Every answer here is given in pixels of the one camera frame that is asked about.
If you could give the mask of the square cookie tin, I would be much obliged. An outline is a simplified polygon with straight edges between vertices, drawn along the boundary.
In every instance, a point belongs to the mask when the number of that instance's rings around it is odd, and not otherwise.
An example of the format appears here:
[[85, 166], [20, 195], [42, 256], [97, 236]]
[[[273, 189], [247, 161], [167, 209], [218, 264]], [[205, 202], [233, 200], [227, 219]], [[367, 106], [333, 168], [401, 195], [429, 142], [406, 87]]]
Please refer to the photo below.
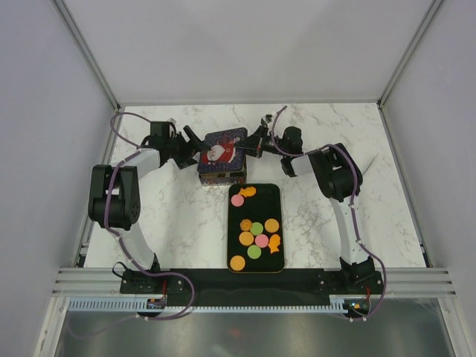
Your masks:
[[233, 184], [244, 184], [247, 180], [247, 166], [244, 165], [238, 171], [226, 171], [222, 173], [199, 173], [199, 180], [203, 186], [228, 186]]

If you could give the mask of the gold tin lid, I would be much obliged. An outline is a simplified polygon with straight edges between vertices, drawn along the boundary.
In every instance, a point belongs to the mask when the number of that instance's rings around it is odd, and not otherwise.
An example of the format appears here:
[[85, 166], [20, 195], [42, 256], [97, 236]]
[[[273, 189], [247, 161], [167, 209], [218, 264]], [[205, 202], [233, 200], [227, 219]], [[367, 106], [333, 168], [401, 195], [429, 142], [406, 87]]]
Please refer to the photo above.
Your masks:
[[248, 130], [245, 127], [206, 134], [205, 143], [210, 146], [210, 149], [200, 155], [198, 174], [241, 171], [245, 167], [245, 150], [238, 148], [236, 144], [247, 136]]

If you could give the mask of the black rectangular tray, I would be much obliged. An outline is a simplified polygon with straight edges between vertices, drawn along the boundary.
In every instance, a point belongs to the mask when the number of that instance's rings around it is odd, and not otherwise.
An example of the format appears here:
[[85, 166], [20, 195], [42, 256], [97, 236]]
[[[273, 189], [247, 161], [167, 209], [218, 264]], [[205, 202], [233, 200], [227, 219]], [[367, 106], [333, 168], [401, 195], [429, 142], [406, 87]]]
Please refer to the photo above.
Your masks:
[[284, 269], [281, 194], [276, 184], [230, 186], [226, 263], [238, 274], [273, 274]]

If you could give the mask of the orange fish cookie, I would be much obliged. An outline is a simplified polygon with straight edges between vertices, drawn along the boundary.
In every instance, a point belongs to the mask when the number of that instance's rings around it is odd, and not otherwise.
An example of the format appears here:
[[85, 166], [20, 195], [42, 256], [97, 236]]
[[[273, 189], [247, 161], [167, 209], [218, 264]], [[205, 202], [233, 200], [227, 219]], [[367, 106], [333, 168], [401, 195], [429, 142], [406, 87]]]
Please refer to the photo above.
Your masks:
[[280, 251], [281, 237], [279, 234], [273, 234], [268, 239], [268, 248], [271, 254], [277, 253]]
[[249, 198], [254, 196], [257, 193], [256, 187], [248, 186], [248, 187], [242, 187], [239, 190], [239, 195], [244, 197], [244, 198]]

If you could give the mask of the pink sandwich cookie top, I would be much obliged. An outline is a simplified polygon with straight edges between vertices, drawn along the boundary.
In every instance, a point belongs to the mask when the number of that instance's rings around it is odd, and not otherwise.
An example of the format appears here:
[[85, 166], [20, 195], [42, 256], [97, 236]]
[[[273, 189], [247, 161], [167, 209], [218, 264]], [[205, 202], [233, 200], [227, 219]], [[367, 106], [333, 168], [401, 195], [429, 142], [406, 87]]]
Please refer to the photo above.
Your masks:
[[234, 207], [241, 207], [245, 202], [245, 199], [243, 196], [241, 196], [240, 194], [235, 194], [231, 197], [231, 204], [234, 206]]

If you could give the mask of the pink sandwich cookie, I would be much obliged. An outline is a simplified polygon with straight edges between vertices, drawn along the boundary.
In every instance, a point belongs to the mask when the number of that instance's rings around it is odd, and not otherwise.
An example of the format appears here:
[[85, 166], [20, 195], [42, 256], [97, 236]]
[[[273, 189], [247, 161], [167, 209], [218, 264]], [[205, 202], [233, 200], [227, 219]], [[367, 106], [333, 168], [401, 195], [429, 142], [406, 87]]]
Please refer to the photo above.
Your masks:
[[234, 207], [241, 207], [245, 202], [245, 199], [243, 196], [241, 196], [240, 194], [235, 194], [231, 197], [231, 204], [234, 206]]
[[267, 247], [268, 242], [269, 242], [269, 239], [265, 234], [259, 234], [259, 235], [255, 236], [254, 243], [260, 248]]

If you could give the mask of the orange swirl cookie left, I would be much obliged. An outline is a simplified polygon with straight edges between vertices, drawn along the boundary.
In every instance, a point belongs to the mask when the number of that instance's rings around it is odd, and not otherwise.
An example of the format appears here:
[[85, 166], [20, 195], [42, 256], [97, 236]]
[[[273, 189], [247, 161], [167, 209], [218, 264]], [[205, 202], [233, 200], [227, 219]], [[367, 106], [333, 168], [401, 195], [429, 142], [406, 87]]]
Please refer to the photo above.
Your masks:
[[253, 226], [253, 222], [250, 219], [244, 219], [241, 221], [239, 226], [242, 231], [250, 231]]

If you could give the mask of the orange dotted biscuit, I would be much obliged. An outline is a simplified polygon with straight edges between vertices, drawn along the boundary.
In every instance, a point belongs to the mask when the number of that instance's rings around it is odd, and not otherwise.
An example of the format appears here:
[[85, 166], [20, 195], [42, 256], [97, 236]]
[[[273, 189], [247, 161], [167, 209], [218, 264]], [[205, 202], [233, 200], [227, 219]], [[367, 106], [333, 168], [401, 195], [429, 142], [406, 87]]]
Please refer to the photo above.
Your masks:
[[267, 219], [264, 224], [265, 230], [269, 233], [276, 233], [280, 228], [280, 223], [276, 219]]
[[254, 244], [254, 235], [250, 231], [243, 231], [239, 235], [239, 242], [244, 246]]
[[230, 259], [229, 267], [232, 271], [242, 271], [245, 268], [245, 258], [240, 255], [235, 255]]

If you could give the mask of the green sandwich cookie upper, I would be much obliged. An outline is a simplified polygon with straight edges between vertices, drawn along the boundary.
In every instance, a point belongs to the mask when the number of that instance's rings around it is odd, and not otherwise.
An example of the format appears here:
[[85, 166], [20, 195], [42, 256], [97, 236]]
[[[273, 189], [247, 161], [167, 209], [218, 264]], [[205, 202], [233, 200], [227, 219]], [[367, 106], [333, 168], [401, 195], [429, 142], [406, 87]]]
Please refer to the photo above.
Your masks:
[[263, 225], [260, 222], [253, 222], [253, 226], [252, 226], [250, 232], [254, 236], [258, 236], [258, 235], [263, 233], [263, 230], [264, 230]]

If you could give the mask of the orange fish cookie lower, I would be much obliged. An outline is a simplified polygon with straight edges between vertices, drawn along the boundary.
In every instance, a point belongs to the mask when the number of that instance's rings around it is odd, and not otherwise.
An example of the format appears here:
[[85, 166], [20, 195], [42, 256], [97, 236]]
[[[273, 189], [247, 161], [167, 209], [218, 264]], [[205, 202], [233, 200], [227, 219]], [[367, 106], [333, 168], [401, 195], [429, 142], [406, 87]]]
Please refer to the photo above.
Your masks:
[[268, 239], [268, 248], [271, 254], [277, 253], [280, 251], [281, 237], [279, 234], [273, 234]]

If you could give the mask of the green sandwich cookie lower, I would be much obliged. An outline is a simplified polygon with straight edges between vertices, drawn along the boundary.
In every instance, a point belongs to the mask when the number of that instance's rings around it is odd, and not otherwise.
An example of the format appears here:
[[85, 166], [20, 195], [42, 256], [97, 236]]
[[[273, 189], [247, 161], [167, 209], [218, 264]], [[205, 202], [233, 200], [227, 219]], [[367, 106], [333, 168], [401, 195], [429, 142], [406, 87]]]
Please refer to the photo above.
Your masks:
[[247, 255], [250, 259], [257, 260], [262, 254], [261, 247], [258, 245], [250, 245], [247, 250]]

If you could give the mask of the orange dotted biscuit bottom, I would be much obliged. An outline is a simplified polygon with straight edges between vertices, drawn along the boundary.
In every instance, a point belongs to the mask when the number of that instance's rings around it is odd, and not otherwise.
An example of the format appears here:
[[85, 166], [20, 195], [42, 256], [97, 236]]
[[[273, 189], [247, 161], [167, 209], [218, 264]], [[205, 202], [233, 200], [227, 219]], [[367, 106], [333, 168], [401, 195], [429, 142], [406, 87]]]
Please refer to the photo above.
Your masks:
[[235, 255], [230, 259], [229, 267], [232, 271], [242, 271], [245, 268], [245, 258], [240, 255]]

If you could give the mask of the aluminium frame left post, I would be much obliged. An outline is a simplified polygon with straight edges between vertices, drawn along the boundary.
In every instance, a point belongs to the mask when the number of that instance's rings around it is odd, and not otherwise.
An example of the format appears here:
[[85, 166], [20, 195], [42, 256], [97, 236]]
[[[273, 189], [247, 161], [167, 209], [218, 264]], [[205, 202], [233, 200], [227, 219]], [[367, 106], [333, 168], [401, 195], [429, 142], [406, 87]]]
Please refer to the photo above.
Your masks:
[[103, 71], [101, 70], [97, 60], [92, 53], [89, 44], [87, 43], [80, 27], [77, 24], [72, 12], [68, 8], [66, 1], [63, 0], [51, 0], [52, 5], [54, 6], [56, 12], [58, 13], [61, 20], [64, 22], [65, 27], [71, 35], [77, 49], [79, 50], [82, 58], [86, 62], [90, 72], [95, 78], [97, 84], [99, 85], [102, 93], [105, 95], [109, 105], [113, 108], [114, 111], [118, 111], [121, 106], [120, 102], [116, 98], [115, 94], [112, 91], [111, 86], [109, 85]]

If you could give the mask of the aluminium front rail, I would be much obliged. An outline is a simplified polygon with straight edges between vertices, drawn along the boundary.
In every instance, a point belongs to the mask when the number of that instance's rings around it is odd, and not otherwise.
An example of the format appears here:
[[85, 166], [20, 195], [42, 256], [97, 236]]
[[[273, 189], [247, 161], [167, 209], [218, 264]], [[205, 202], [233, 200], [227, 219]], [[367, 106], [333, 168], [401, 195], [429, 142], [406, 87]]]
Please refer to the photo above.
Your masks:
[[[54, 297], [117, 296], [120, 278], [108, 268], [61, 268], [54, 283]], [[389, 298], [449, 298], [456, 290], [444, 268], [390, 268]]]

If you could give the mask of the aluminium frame right post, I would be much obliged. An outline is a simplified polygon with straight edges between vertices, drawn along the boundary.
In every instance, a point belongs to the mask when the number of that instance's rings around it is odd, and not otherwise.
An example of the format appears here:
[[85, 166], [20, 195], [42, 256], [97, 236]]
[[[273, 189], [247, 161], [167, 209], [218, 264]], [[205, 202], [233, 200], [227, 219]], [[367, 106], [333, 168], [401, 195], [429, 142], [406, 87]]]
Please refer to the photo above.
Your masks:
[[393, 73], [390, 76], [381, 96], [377, 100], [376, 104], [379, 110], [383, 110], [386, 102], [390, 99], [391, 94], [393, 93], [394, 88], [399, 82], [400, 77], [403, 75], [406, 67], [414, 56], [416, 50], [421, 45], [424, 36], [427, 34], [429, 28], [436, 19], [441, 8], [445, 4], [445, 0], [432, 0], [428, 6], [428, 9], [425, 11], [421, 21], [419, 22], [414, 34], [412, 35], [408, 45], [406, 46], [403, 55], [397, 63]]

